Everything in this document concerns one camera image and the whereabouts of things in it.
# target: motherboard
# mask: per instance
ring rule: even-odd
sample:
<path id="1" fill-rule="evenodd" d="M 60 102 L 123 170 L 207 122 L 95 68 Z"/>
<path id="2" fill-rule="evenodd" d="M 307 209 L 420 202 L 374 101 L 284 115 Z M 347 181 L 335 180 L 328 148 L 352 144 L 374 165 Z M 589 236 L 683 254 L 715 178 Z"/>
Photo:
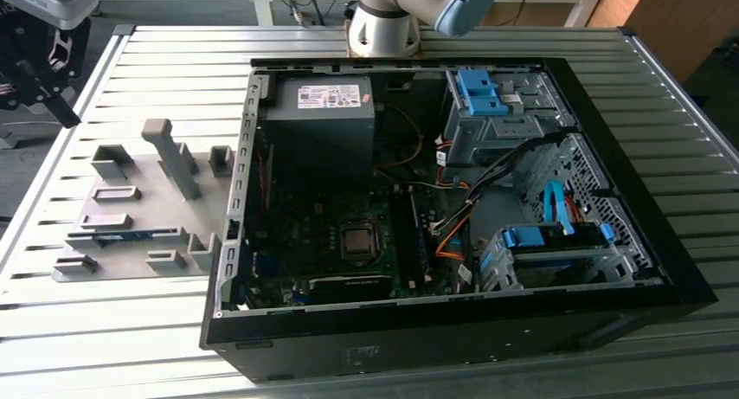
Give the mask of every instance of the motherboard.
<path id="1" fill-rule="evenodd" d="M 434 260 L 435 239 L 426 232 L 439 216 L 434 191 L 272 195 L 240 266 L 251 271 L 239 294 L 248 304 L 268 308 L 451 293 L 450 268 Z"/>

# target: label sticker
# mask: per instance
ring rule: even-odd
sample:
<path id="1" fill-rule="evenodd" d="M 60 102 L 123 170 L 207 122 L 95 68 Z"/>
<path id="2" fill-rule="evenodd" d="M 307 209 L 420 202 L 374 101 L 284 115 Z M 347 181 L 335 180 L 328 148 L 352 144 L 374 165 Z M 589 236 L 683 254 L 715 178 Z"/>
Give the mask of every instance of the label sticker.
<path id="1" fill-rule="evenodd" d="M 359 85 L 303 86 L 298 89 L 298 109 L 360 107 Z"/>
<path id="2" fill-rule="evenodd" d="M 460 274 L 460 278 L 468 283 L 472 283 L 472 273 L 467 269 L 463 263 L 460 263 L 460 270 L 458 271 L 458 274 Z"/>
<path id="3" fill-rule="evenodd" d="M 514 94 L 502 94 L 500 95 L 500 99 L 503 100 L 503 102 L 506 103 L 522 103 L 523 101 L 520 100 L 520 96 L 518 93 L 514 93 Z"/>
<path id="4" fill-rule="evenodd" d="M 447 153 L 446 153 L 446 152 L 442 152 L 442 151 L 438 151 L 438 152 L 436 152 L 436 163 L 438 163 L 442 167 L 446 167 L 446 166 L 447 166 Z"/>

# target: metal table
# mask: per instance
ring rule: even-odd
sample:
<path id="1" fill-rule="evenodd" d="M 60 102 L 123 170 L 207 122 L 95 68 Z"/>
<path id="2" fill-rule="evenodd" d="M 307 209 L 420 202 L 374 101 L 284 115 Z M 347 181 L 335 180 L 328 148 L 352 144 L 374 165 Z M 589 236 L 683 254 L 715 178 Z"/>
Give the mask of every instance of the metal table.
<path id="1" fill-rule="evenodd" d="M 236 143 L 254 57 L 344 55 L 340 29 L 119 28 L 0 242 L 0 395 L 51 397 L 671 396 L 739 393 L 739 158 L 641 41 L 609 29 L 426 32 L 427 55 L 563 56 L 669 214 L 721 301 L 598 351 L 255 386 L 198 347 L 207 279 L 58 284 L 96 146 L 171 118 L 192 152 Z"/>

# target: power supply label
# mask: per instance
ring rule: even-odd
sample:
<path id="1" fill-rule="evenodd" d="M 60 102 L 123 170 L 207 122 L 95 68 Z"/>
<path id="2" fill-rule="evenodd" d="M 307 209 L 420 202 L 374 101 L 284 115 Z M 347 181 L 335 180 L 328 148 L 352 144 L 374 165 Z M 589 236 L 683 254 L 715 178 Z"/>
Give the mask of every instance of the power supply label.
<path id="1" fill-rule="evenodd" d="M 298 89 L 298 109 L 360 107 L 359 85 L 302 86 Z"/>

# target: blue latch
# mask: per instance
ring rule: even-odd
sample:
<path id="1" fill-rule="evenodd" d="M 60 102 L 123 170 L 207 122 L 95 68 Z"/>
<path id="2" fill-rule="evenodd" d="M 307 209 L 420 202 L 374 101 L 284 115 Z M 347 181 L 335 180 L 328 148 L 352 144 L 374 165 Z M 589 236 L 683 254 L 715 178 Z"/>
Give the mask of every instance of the blue latch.
<path id="1" fill-rule="evenodd" d="M 516 247 L 516 239 L 512 237 L 512 233 L 510 230 L 506 230 L 503 232 L 503 240 L 506 241 L 506 247 L 507 248 L 515 248 Z"/>
<path id="2" fill-rule="evenodd" d="M 480 263 L 480 271 L 486 270 L 487 265 L 490 265 L 490 262 L 492 262 L 492 260 L 494 260 L 494 254 L 488 252 L 486 257 L 483 258 L 483 262 Z"/>
<path id="3" fill-rule="evenodd" d="M 511 228 L 511 232 L 516 237 L 519 248 L 544 246 L 544 236 L 542 236 L 542 230 L 538 227 Z"/>
<path id="4" fill-rule="evenodd" d="M 544 246 L 544 236 L 536 226 L 511 228 L 503 231 L 503 241 L 507 248 L 530 248 Z"/>
<path id="5" fill-rule="evenodd" d="M 495 89 L 498 85 L 487 70 L 460 70 L 458 89 L 468 102 L 471 116 L 506 116 L 508 107 L 502 103 Z"/>
<path id="6" fill-rule="evenodd" d="M 607 241 L 615 241 L 615 232 L 614 228 L 609 223 L 601 223 L 601 233 Z"/>
<path id="7" fill-rule="evenodd" d="M 556 180 L 546 182 L 544 188 L 544 222 L 555 221 L 555 209 L 556 209 L 556 221 L 563 225 L 564 234 L 574 235 L 575 228 L 570 223 L 570 215 L 567 214 L 567 204 L 564 202 L 564 186 L 563 183 Z"/>

